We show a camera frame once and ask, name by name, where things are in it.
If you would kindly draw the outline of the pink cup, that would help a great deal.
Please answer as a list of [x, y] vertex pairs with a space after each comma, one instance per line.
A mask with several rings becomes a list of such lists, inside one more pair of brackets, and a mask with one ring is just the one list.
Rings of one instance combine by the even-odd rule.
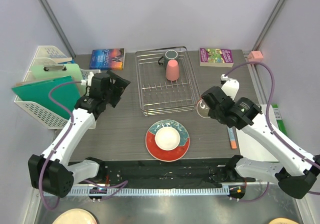
[[169, 81], [176, 81], [180, 77], [180, 68], [177, 60], [169, 60], [166, 67], [166, 78]]

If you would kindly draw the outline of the red and teal floral plate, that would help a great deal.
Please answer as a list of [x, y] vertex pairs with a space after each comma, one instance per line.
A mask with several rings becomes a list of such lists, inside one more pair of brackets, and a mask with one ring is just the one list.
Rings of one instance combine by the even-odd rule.
[[164, 162], [173, 162], [184, 157], [190, 141], [187, 129], [179, 122], [170, 119], [154, 123], [145, 136], [145, 146], [149, 154]]

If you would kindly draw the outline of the orange mug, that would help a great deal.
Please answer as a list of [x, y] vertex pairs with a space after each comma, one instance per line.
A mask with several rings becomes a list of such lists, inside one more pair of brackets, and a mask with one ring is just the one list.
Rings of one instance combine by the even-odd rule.
[[209, 107], [205, 104], [202, 98], [200, 98], [199, 101], [197, 102], [196, 111], [201, 118], [205, 118], [205, 119], [210, 118]]

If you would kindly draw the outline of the orange bowl white inside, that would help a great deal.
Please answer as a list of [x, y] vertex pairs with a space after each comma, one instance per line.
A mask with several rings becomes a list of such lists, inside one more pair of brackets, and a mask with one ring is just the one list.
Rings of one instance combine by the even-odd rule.
[[180, 143], [180, 134], [173, 127], [163, 127], [156, 132], [155, 143], [161, 150], [174, 150]]

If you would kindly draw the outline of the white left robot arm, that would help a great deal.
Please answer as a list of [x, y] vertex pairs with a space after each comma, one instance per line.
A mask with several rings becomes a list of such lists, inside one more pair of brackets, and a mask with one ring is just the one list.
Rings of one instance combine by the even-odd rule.
[[32, 155], [28, 169], [33, 188], [65, 197], [74, 184], [85, 180], [102, 183], [106, 179], [105, 162], [88, 157], [84, 161], [70, 165], [73, 151], [87, 130], [96, 123], [107, 105], [115, 107], [126, 87], [130, 84], [112, 71], [90, 73], [86, 80], [79, 82], [88, 93], [81, 96], [70, 118], [54, 142], [41, 154]]

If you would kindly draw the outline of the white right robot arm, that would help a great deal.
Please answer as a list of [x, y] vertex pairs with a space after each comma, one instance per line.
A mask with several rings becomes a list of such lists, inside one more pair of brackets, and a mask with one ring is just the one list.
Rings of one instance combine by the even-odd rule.
[[235, 155], [226, 165], [231, 181], [254, 178], [277, 184], [289, 196], [302, 199], [319, 175], [319, 156], [313, 156], [286, 135], [271, 130], [261, 107], [248, 98], [234, 101], [221, 87], [213, 86], [201, 95], [209, 108], [209, 117], [249, 135], [268, 150], [277, 163], [255, 161]]

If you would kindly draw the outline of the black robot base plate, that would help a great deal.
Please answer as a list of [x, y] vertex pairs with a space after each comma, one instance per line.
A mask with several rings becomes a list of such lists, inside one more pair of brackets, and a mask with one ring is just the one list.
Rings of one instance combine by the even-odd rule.
[[90, 180], [99, 184], [116, 185], [127, 180], [126, 188], [187, 189], [218, 188], [226, 183], [254, 182], [254, 178], [229, 175], [228, 158], [106, 161], [102, 175]]

